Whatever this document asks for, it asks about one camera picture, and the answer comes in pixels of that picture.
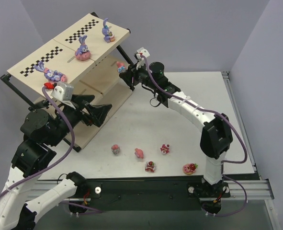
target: white table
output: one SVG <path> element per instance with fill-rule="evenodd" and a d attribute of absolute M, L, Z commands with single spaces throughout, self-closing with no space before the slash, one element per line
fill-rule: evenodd
<path fill-rule="evenodd" d="M 239 125 L 220 72 L 165 73 L 169 80 L 204 108 L 228 115 L 239 131 Z M 86 178 L 124 178 L 154 176 L 184 176 L 182 167 L 193 162 L 199 165 L 197 173 L 205 171 L 205 155 L 200 149 L 201 133 L 177 112 L 163 105 L 153 108 L 149 104 L 150 92 L 137 86 L 132 96 L 112 116 L 92 141 L 77 153 L 70 155 L 58 166 L 43 174 L 41 180 L 57 179 L 62 173 L 77 171 Z M 240 143 L 233 135 L 226 158 L 239 161 L 244 157 Z M 121 153 L 113 155 L 111 146 L 121 146 Z M 162 155 L 159 148 L 170 144 L 171 152 Z M 140 161 L 134 149 L 144 151 Z M 59 159 L 68 149 L 61 142 L 56 148 Z M 157 164 L 155 173 L 146 172 L 146 161 Z M 225 174 L 254 173 L 250 159 L 244 164 L 225 164 Z"/>

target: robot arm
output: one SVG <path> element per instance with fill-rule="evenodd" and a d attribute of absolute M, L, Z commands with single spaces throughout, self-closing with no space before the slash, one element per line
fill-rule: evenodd
<path fill-rule="evenodd" d="M 202 107 L 187 97 L 180 88 L 169 82 L 168 78 L 164 75 L 164 65 L 160 62 L 153 62 L 149 65 L 153 79 L 163 91 L 169 94 L 165 94 L 159 90 L 150 78 L 142 56 L 149 57 L 149 52 L 144 48 L 139 49 L 135 53 L 135 58 L 138 62 L 135 65 L 128 66 L 123 71 L 119 71 L 119 77 L 132 90 L 134 90 L 134 86 L 141 83 L 143 88 L 152 91 L 154 97 L 161 104 L 186 117 L 200 130 L 202 133 L 200 147 L 206 155 L 204 179 L 210 185 L 221 184 L 223 174 L 223 164 L 221 161 L 224 160 L 226 151 L 233 141 L 230 127 L 225 121 L 212 113 L 198 110 L 197 108 Z"/>
<path fill-rule="evenodd" d="M 73 88 L 63 82 L 48 86 L 59 100 L 62 114 L 51 116 L 46 110 L 35 109 L 25 118 L 21 131 L 24 141 L 17 148 L 5 187 L 0 195 L 0 230 L 32 230 L 36 222 L 62 200 L 78 192 L 88 190 L 86 179 L 76 172 L 69 173 L 65 180 L 40 197 L 25 202 L 40 171 L 46 169 L 56 152 L 48 146 L 56 146 L 68 134 L 68 122 L 72 127 L 80 121 L 87 126 L 100 127 L 111 104 L 93 106 L 93 95 L 72 95 Z M 42 108 L 49 106 L 39 102 Z"/>
<path fill-rule="evenodd" d="M 0 230 L 32 230 L 39 219 L 61 201 L 75 195 L 77 190 L 87 190 L 86 179 L 72 172 L 53 189 L 25 203 L 39 178 L 40 176 L 34 177 L 22 183 L 0 199 Z M 22 179 L 23 172 L 17 167 L 11 168 L 4 190 L 8 189 L 14 180 Z"/>

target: wooden shelf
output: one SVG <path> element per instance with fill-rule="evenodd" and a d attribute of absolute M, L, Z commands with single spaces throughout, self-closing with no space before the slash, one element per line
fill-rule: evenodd
<path fill-rule="evenodd" d="M 74 85 L 74 94 L 92 94 L 95 99 L 91 102 L 97 104 L 112 104 L 113 107 L 109 111 L 104 124 L 99 128 L 96 126 L 86 126 L 79 123 L 74 127 L 75 143 L 82 149 L 91 141 L 91 139 L 100 131 L 100 129 L 108 122 L 115 112 L 123 105 L 123 103 L 132 94 L 129 87 L 119 78 L 116 62 L 119 61 L 113 56 L 107 56 L 95 69 L 86 74 L 86 76 Z M 48 112 L 54 115 L 54 108 L 49 107 Z M 71 141 L 71 135 L 68 134 L 66 139 Z"/>
<path fill-rule="evenodd" d="M 120 80 L 116 65 L 117 61 L 118 59 L 115 57 L 107 56 L 95 69 L 86 74 L 81 82 L 103 95 L 107 94 Z"/>
<path fill-rule="evenodd" d="M 81 62 L 74 57 L 74 52 L 64 45 L 50 40 L 42 47 L 31 53 L 8 71 L 16 79 L 32 88 L 43 96 L 42 87 L 47 79 L 44 74 L 33 68 L 39 61 L 43 61 L 46 68 L 57 70 L 67 76 L 68 83 L 74 85 L 86 73 L 95 67 L 92 60 Z"/>
<path fill-rule="evenodd" d="M 7 71 L 41 95 L 36 100 L 38 102 L 45 98 L 42 87 L 47 80 L 43 73 L 34 69 L 34 66 L 42 61 L 46 68 L 57 70 L 67 76 L 68 83 L 74 86 L 74 94 L 94 95 L 95 99 L 91 102 L 93 105 L 112 104 L 106 123 L 132 94 L 124 82 L 119 82 L 116 65 L 118 60 L 109 55 L 130 33 L 127 29 L 110 22 L 107 22 L 107 25 L 115 35 L 114 42 L 104 41 L 103 20 L 87 14 Z M 86 61 L 79 61 L 74 53 L 80 46 L 79 37 L 83 35 L 87 35 L 86 44 L 91 57 Z M 47 110 L 55 116 L 53 107 Z M 74 128 L 76 145 L 84 148 L 99 130 L 100 128 L 96 126 L 85 126 L 79 123 Z"/>
<path fill-rule="evenodd" d="M 98 65 L 130 35 L 127 29 L 110 22 L 107 22 L 107 25 L 115 35 L 114 42 L 107 43 L 104 41 L 102 34 L 103 20 L 90 13 L 57 35 L 54 40 L 75 51 L 80 46 L 79 36 L 87 35 L 86 44 L 91 52 L 90 58 Z"/>

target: gray wall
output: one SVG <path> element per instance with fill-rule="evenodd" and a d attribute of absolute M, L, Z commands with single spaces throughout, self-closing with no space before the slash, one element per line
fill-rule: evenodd
<path fill-rule="evenodd" d="M 269 0 L 22 0 L 44 42 L 89 12 L 130 28 L 166 71 L 230 70 Z"/>
<path fill-rule="evenodd" d="M 42 44 L 21 2 L 0 0 L 0 76 Z M 20 126 L 26 112 L 27 104 L 0 80 L 0 191 L 7 179 L 11 159 L 23 139 Z"/>
<path fill-rule="evenodd" d="M 231 70 L 257 168 L 283 225 L 283 0 L 271 0 Z"/>

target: checkerboard pattern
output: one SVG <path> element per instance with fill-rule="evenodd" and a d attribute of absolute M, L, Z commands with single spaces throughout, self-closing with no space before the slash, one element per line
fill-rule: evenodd
<path fill-rule="evenodd" d="M 50 59 L 53 59 L 56 55 L 58 55 L 61 51 L 63 51 L 63 49 L 60 49 L 58 46 L 56 46 L 50 51 L 50 53 L 47 53 L 45 56 L 42 56 L 39 60 L 36 61 L 36 63 L 33 63 L 30 66 L 26 67 L 20 73 L 23 76 L 27 77 L 30 73 L 33 73 L 35 71 L 34 66 L 38 66 L 38 63 L 40 61 L 48 62 Z"/>
<path fill-rule="evenodd" d="M 80 36 L 88 32 L 92 27 L 94 27 L 96 24 L 98 24 L 99 21 L 96 21 L 94 19 L 91 20 L 91 22 L 88 22 L 84 27 L 80 28 L 79 30 L 76 31 L 72 36 L 69 38 L 65 39 L 66 42 L 72 43 L 73 41 L 78 40 Z"/>

